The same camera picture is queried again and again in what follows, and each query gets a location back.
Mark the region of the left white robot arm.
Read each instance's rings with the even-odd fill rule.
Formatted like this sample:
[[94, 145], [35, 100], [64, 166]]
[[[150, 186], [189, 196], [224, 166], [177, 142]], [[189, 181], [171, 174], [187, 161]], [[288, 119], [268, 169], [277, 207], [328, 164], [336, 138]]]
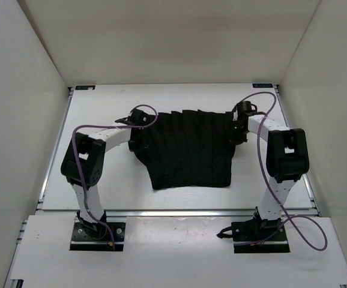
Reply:
[[107, 240], [115, 246], [113, 229], [107, 223], [98, 192], [105, 154], [134, 140], [139, 132], [157, 120], [155, 108], [140, 104], [110, 126], [85, 124], [73, 130], [61, 164], [61, 174], [75, 192], [79, 205], [77, 218], [94, 241]]

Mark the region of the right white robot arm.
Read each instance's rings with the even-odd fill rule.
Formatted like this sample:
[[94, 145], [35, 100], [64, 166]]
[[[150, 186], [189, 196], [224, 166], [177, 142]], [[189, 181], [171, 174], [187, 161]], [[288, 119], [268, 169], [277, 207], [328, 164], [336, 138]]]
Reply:
[[269, 176], [265, 178], [267, 188], [253, 219], [243, 223], [255, 239], [264, 240], [280, 227], [282, 206], [289, 192], [309, 170], [306, 134], [300, 128], [292, 129], [267, 118], [250, 101], [239, 102], [232, 111], [232, 144], [247, 142], [249, 133], [267, 143], [266, 163], [261, 167], [264, 176]]

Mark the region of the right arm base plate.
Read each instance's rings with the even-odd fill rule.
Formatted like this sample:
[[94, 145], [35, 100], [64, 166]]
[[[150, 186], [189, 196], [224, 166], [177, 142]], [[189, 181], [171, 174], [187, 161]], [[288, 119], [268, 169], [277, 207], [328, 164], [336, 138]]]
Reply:
[[291, 251], [284, 228], [279, 225], [260, 228], [252, 219], [231, 222], [217, 237], [232, 239], [235, 254], [289, 253]]

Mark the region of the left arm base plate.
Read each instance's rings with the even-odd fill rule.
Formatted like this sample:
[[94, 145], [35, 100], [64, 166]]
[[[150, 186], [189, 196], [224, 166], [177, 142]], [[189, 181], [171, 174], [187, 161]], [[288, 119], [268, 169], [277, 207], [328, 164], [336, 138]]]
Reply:
[[74, 219], [74, 226], [70, 239], [70, 251], [105, 251], [120, 252], [124, 249], [125, 243], [125, 217], [107, 217], [107, 225], [113, 233], [113, 240], [107, 230], [101, 231], [98, 235], [87, 233], [88, 228], [84, 227], [77, 219]]

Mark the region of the black pleated skirt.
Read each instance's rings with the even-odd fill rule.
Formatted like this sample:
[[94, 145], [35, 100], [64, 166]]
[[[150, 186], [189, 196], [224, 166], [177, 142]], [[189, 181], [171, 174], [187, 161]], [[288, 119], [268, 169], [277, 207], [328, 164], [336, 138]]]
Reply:
[[143, 130], [146, 149], [134, 153], [146, 167], [152, 188], [230, 186], [235, 153], [228, 139], [232, 120], [232, 112], [160, 113], [154, 125]]

